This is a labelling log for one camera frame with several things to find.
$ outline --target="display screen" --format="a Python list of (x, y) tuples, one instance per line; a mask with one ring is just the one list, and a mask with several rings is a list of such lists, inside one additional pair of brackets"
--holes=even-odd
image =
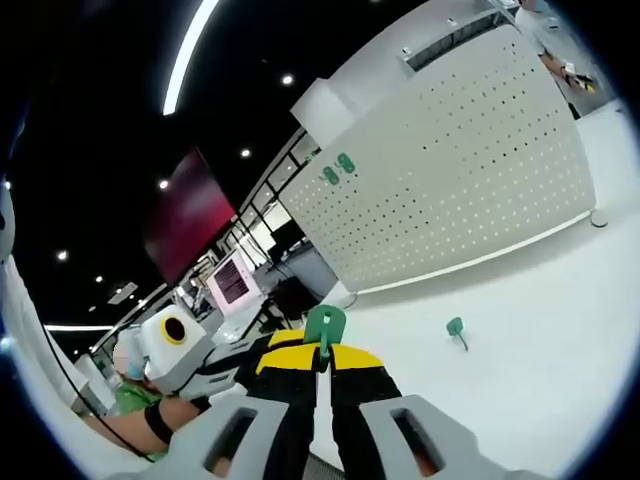
[(200, 152), (193, 149), (171, 175), (145, 228), (145, 249), (165, 282), (177, 282), (234, 215)]

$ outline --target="pegboard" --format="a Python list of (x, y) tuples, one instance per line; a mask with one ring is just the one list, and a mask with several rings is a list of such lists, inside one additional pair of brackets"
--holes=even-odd
[[(338, 167), (341, 154), (351, 173)], [(420, 71), (281, 200), (350, 291), (506, 253), (583, 218), (596, 201), (567, 103), (511, 26)]]

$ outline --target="hole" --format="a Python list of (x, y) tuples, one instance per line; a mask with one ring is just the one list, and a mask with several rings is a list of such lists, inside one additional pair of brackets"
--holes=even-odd
[(229, 422), (222, 440), (216, 442), (214, 449), (207, 456), (204, 463), (205, 469), (221, 478), (228, 476), (229, 464), (238, 451), (254, 417), (255, 411), (246, 408), (237, 412)]

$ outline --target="green peg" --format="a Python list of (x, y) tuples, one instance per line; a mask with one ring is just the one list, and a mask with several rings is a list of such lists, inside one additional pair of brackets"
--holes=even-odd
[(329, 347), (342, 341), (347, 323), (344, 312), (333, 305), (318, 305), (309, 311), (307, 327), (304, 330), (304, 343), (320, 342), (320, 371), (329, 365)]
[(346, 153), (341, 153), (338, 155), (338, 163), (336, 163), (337, 167), (342, 167), (342, 169), (346, 173), (353, 173), (356, 171), (356, 165), (353, 163), (349, 155)]
[(464, 338), (462, 338), (462, 330), (464, 329), (464, 325), (462, 324), (462, 319), (460, 317), (456, 317), (447, 323), (447, 332), (449, 332), (449, 336), (458, 337), (462, 344), (464, 345), (464, 351), (469, 351), (469, 346), (467, 342), (465, 342)]
[(324, 173), (324, 178), (326, 178), (331, 185), (337, 185), (340, 183), (340, 177), (334, 172), (331, 167), (324, 167), (322, 169), (322, 173)]

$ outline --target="ceiling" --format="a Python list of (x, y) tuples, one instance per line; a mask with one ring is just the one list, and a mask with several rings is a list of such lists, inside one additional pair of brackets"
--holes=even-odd
[[(139, 285), (138, 298), (162, 283), (141, 226), (188, 149), (200, 148), (239, 207), (299, 127), (289, 109), (311, 82), (423, 1), (221, 0), (166, 118), (173, 62), (200, 0), (16, 3), (5, 16), (13, 85), (0, 139), (16, 261), (45, 322), (105, 325), (136, 301), (107, 304), (122, 282)], [(59, 342), (86, 351), (95, 337)]]

